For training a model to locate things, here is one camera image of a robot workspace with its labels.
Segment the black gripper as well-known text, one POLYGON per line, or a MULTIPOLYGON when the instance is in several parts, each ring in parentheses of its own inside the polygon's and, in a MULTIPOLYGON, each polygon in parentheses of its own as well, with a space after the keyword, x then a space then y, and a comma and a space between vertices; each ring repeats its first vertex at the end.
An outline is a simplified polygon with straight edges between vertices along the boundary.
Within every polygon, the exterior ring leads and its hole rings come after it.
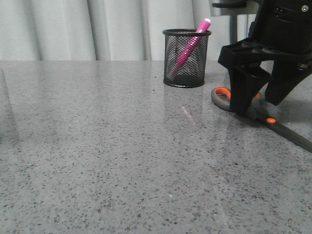
POLYGON ((259 0, 257 3, 259 9, 248 37, 223 46, 218 58, 221 65, 230 68, 230 109, 239 116, 268 82, 265 100, 277 106, 312 74, 312 2, 259 0), (272 75, 259 66, 236 66, 267 60, 275 60, 272 75))

